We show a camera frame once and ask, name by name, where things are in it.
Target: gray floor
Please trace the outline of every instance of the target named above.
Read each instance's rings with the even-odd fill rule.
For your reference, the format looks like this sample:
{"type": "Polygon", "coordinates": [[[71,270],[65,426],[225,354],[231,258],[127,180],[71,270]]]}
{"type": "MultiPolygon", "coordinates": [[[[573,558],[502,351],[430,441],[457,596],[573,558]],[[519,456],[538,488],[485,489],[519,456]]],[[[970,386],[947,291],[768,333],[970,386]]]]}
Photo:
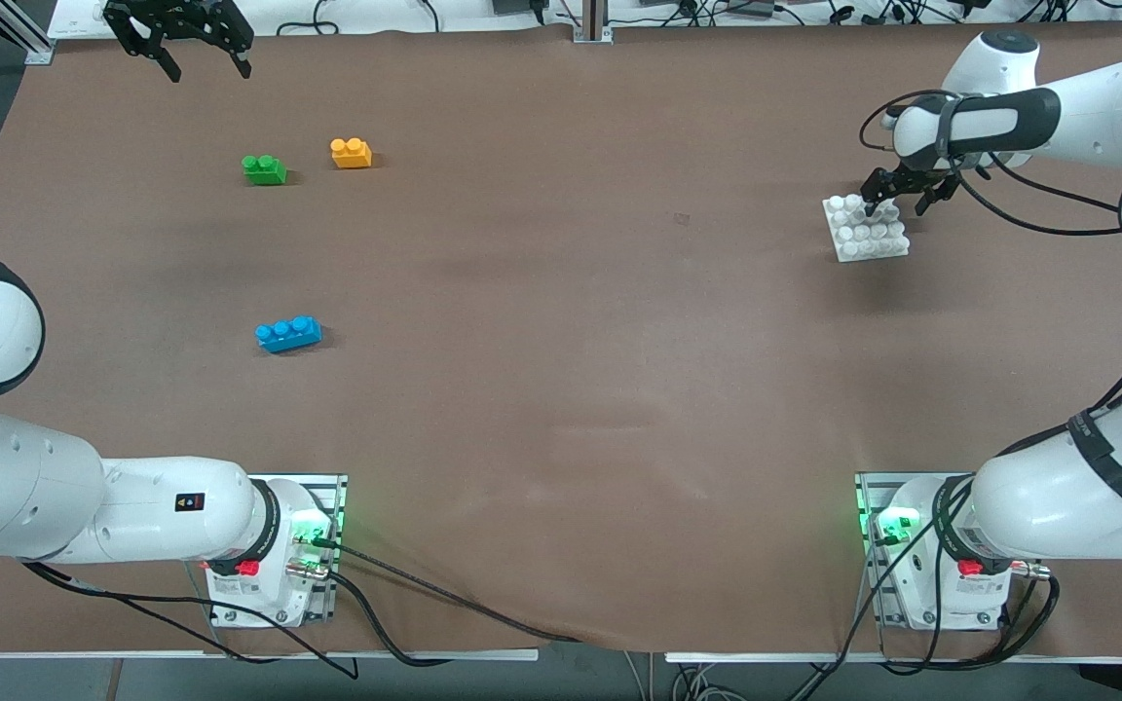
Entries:
{"type": "MultiPolygon", "coordinates": [[[[22,0],[21,8],[40,26],[48,22],[54,0],[22,0]]],[[[24,52],[0,37],[0,129],[17,93],[24,52]]],[[[158,625],[142,620],[141,625],[158,625]]],[[[646,656],[637,655],[646,679],[646,656]]],[[[156,701],[201,698],[203,701],[267,701],[273,698],[513,698],[513,700],[627,700],[638,697],[635,677],[622,653],[585,645],[552,645],[540,661],[454,662],[432,670],[410,670],[395,661],[362,661],[361,679],[351,683],[318,662],[286,661],[252,666],[232,661],[114,662],[0,661],[0,701],[156,701]]],[[[655,658],[654,691],[668,698],[674,670],[655,658]]],[[[709,674],[748,701],[784,698],[810,673],[807,665],[726,665],[709,674]]],[[[875,701],[946,698],[975,701],[1121,701],[1122,693],[1082,680],[1076,668],[1060,665],[1002,665],[977,673],[926,673],[900,679],[872,665],[838,671],[816,700],[861,698],[875,701]]]]}

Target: white toy brick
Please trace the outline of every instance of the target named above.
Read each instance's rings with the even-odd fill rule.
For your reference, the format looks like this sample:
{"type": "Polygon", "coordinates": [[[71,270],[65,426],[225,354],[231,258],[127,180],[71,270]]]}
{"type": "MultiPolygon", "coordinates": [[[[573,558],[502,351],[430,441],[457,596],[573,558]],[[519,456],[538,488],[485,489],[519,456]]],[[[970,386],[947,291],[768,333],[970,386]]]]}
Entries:
{"type": "Polygon", "coordinates": [[[825,200],[822,206],[839,262],[908,255],[912,243],[904,233],[907,227],[899,221],[894,200],[877,204],[872,214],[864,213],[864,200],[859,195],[834,195],[825,200]]]}

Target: table surface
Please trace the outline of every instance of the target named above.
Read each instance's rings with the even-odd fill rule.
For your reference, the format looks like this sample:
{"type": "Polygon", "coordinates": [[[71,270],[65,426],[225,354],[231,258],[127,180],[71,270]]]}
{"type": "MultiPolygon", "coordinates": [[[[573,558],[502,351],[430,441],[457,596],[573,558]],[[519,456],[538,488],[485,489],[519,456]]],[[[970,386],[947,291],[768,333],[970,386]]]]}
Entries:
{"type": "MultiPolygon", "coordinates": [[[[1122,58],[1122,26],[1033,31],[1043,81],[1122,58]]],[[[1017,231],[958,196],[908,219],[909,257],[834,259],[820,200],[892,165],[859,120],[939,84],[975,33],[285,37],[255,44],[248,81],[174,44],[178,85],[119,46],[63,46],[0,139],[0,258],[48,320],[0,412],[108,456],[348,473],[349,542],[598,645],[831,653],[859,580],[856,471],[975,469],[1122,372],[1122,240],[1017,231]],[[368,139],[375,168],[335,169],[333,137],[368,139]],[[288,185],[247,186],[250,151],[288,185]],[[259,351],[255,325],[294,314],[325,341],[259,351]]],[[[1031,652],[1122,656],[1122,564],[1052,564],[1063,601],[1031,652]]],[[[177,563],[77,570],[191,590],[177,563]]],[[[351,577],[406,648],[534,644],[351,577]]],[[[349,600],[306,635],[375,647],[349,600]]],[[[191,647],[0,559],[0,652],[191,647]]]]}

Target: metal connector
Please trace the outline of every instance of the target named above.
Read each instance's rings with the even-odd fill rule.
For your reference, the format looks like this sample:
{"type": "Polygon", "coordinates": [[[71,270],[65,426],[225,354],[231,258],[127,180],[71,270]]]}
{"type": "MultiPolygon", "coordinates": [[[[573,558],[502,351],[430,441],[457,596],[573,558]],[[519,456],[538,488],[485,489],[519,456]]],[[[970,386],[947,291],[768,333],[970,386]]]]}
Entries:
{"type": "Polygon", "coordinates": [[[1050,568],[1047,568],[1046,564],[1026,563],[1023,560],[1012,560],[1011,568],[1009,569],[1015,577],[1037,579],[1041,581],[1046,581],[1051,577],[1050,568]]]}
{"type": "Polygon", "coordinates": [[[306,560],[289,560],[284,565],[284,571],[293,577],[319,581],[323,581],[331,575],[331,570],[325,564],[307,562],[306,560]]]}

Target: lego brick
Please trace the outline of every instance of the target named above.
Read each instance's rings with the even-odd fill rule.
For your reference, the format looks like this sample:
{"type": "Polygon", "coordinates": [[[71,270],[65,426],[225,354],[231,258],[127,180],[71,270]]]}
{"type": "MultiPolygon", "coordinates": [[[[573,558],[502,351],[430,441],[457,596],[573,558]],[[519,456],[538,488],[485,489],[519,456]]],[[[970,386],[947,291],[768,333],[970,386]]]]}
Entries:
{"type": "Polygon", "coordinates": [[[280,320],[255,329],[258,345],[268,353],[292,351],[293,348],[313,345],[323,341],[323,328],[314,316],[294,316],[292,321],[280,320]]]}
{"type": "Polygon", "coordinates": [[[275,156],[246,156],[240,159],[240,168],[255,185],[284,185],[288,179],[288,168],[275,156]]]}
{"type": "Polygon", "coordinates": [[[877,204],[872,214],[864,213],[864,200],[859,195],[834,195],[824,200],[822,206],[839,262],[908,255],[912,243],[904,233],[907,227],[899,221],[894,200],[877,204]]]}
{"type": "Polygon", "coordinates": [[[370,145],[360,138],[331,139],[331,159],[341,168],[369,168],[370,145]]]}

